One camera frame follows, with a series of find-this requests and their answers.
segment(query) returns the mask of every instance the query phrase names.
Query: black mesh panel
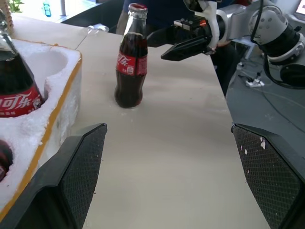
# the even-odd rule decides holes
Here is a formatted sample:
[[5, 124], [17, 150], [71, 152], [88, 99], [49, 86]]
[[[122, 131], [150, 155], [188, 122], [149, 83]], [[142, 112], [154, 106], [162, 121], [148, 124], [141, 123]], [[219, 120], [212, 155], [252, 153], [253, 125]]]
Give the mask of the black mesh panel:
[[69, 205], [77, 228], [82, 228], [100, 171], [105, 131], [86, 136], [61, 180], [63, 198]]
[[301, 195], [302, 183], [263, 137], [234, 127], [247, 183], [271, 229], [279, 229]]

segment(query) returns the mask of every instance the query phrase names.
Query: white table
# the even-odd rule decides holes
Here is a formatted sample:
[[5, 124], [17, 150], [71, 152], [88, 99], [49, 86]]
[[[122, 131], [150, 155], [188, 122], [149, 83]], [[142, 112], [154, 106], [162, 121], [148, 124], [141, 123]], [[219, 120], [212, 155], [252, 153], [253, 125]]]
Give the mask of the white table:
[[76, 49], [88, 34], [87, 28], [40, 21], [18, 14], [13, 14], [13, 22], [12, 38], [59, 44], [70, 49]]
[[245, 182], [231, 117], [209, 57], [161, 60], [150, 49], [142, 103], [114, 101], [121, 37], [88, 35], [74, 130], [108, 125], [84, 228], [268, 229]]

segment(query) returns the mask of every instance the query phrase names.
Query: dark gray floor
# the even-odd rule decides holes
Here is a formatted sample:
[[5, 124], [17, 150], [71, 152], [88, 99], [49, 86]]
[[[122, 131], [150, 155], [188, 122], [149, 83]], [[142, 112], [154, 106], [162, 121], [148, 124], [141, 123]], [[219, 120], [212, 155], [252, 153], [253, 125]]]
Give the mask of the dark gray floor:
[[[262, 71], [262, 59], [245, 63], [245, 72], [256, 75]], [[272, 75], [278, 77], [278, 71]], [[265, 87], [248, 88], [245, 79], [235, 77], [227, 103], [235, 123], [254, 126], [282, 136], [301, 156], [305, 156], [305, 90], [278, 86], [262, 74]]]

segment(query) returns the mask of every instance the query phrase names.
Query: black cable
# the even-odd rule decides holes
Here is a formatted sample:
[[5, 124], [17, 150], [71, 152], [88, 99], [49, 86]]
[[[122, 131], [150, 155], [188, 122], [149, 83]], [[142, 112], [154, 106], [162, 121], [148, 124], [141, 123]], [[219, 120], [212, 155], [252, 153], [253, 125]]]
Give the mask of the black cable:
[[287, 118], [285, 115], [283, 115], [273, 104], [272, 102], [267, 98], [266, 94], [262, 91], [260, 91], [263, 95], [263, 97], [265, 98], [265, 100], [272, 106], [272, 108], [281, 116], [283, 117], [285, 120], [287, 120], [291, 125], [293, 125], [296, 129], [298, 129], [299, 131], [301, 131], [302, 133], [305, 134], [305, 131], [302, 130], [300, 127], [298, 127], [296, 124], [294, 124], [293, 122], [291, 122], [291, 120], [289, 118]]
[[254, 26], [253, 32], [251, 34], [251, 42], [255, 43], [255, 44], [257, 44], [257, 42], [254, 40], [254, 37], [255, 37], [255, 34], [256, 34], [256, 31], [257, 31], [257, 28], [258, 28], [258, 24], [259, 24], [259, 22], [261, 20], [261, 17], [262, 17], [263, 7], [264, 7], [264, 0], [261, 0], [260, 1], [259, 11], [258, 11], [258, 16], [257, 16], [256, 22], [255, 22], [255, 26]]

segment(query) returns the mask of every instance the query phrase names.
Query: brown soda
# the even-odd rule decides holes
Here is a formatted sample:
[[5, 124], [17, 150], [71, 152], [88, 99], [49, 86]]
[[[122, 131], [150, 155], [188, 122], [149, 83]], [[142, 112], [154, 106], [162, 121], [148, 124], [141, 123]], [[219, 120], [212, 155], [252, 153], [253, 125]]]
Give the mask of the brown soda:
[[[147, 74], [147, 40], [145, 35], [147, 9], [145, 6], [135, 3], [131, 4], [129, 9], [131, 26], [125, 32], [121, 42], [116, 65], [115, 100], [122, 108], [132, 108], [140, 104], [143, 98], [142, 87]], [[136, 17], [137, 14], [141, 14], [141, 10], [145, 10], [145, 15], [138, 19]]]

